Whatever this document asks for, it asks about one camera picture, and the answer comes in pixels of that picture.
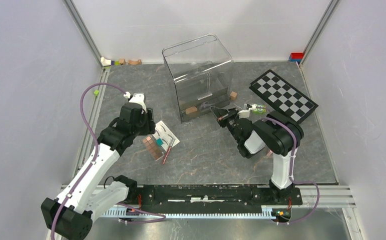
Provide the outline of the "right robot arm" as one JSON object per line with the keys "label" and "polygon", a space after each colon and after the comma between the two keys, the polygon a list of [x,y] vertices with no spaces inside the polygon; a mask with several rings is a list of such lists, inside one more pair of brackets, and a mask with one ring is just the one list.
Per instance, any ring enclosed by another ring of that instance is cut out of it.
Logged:
{"label": "right robot arm", "polygon": [[276,204],[284,203],[294,188],[294,159],[304,137],[299,123],[275,110],[255,122],[237,108],[210,110],[219,126],[228,129],[242,157],[249,159],[264,147],[269,148],[273,156],[269,196]]}

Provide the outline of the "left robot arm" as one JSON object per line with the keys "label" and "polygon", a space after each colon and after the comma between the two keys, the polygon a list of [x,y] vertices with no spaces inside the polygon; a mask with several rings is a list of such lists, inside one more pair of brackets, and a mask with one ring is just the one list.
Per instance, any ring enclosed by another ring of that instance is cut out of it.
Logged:
{"label": "left robot arm", "polygon": [[110,207],[137,200],[137,182],[118,176],[104,191],[93,196],[108,169],[133,144],[137,136],[155,132],[153,110],[143,102],[127,102],[107,128],[101,131],[89,159],[70,184],[54,199],[46,198],[41,211],[50,238],[60,235],[68,240],[83,240],[95,220]]}

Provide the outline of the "round peach powder puff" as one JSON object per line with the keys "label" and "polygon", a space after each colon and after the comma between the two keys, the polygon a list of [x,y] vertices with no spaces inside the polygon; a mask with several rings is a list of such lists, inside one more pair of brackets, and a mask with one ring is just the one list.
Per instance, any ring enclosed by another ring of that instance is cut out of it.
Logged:
{"label": "round peach powder puff", "polygon": [[185,113],[186,113],[187,115],[193,115],[193,114],[195,114],[195,113],[197,113],[197,112],[198,112],[198,109],[197,109],[196,106],[189,107],[189,108],[187,108],[187,109],[185,110]]}

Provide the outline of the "clear acrylic drawer organizer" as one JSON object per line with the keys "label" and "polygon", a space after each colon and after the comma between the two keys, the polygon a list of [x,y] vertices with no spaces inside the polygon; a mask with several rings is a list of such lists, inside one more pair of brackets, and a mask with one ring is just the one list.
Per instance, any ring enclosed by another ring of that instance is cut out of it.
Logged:
{"label": "clear acrylic drawer organizer", "polygon": [[[211,107],[230,104],[234,61],[216,35],[208,33],[167,46],[162,56],[181,122],[207,114]],[[193,106],[198,112],[187,115],[185,110]]]}

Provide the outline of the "brown eyeshadow palette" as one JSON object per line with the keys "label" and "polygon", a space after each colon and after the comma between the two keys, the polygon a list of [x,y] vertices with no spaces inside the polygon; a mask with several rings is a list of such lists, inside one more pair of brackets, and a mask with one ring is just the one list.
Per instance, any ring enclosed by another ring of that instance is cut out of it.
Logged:
{"label": "brown eyeshadow palette", "polygon": [[157,144],[155,138],[152,135],[146,136],[142,140],[142,143],[155,161],[161,159],[164,156],[162,149]]}

